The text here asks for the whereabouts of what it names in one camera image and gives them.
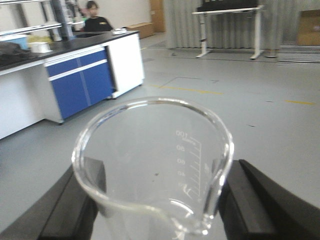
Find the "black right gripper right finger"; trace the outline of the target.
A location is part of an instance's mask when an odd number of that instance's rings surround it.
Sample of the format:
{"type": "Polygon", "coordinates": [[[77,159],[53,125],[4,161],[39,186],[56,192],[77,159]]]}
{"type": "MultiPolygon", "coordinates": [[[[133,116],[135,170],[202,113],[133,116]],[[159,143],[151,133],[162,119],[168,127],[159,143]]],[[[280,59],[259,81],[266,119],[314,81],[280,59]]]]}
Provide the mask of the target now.
{"type": "Polygon", "coordinates": [[[318,240],[320,210],[244,159],[235,160],[219,213],[229,240],[318,240]]]}

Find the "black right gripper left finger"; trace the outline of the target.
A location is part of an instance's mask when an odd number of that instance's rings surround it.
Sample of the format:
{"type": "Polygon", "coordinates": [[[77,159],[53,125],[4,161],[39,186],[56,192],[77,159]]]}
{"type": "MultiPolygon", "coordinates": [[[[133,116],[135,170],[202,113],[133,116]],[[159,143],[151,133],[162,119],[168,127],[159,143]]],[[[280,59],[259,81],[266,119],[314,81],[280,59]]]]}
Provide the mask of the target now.
{"type": "Polygon", "coordinates": [[[89,240],[98,206],[70,166],[29,209],[0,233],[2,240],[89,240]]]}

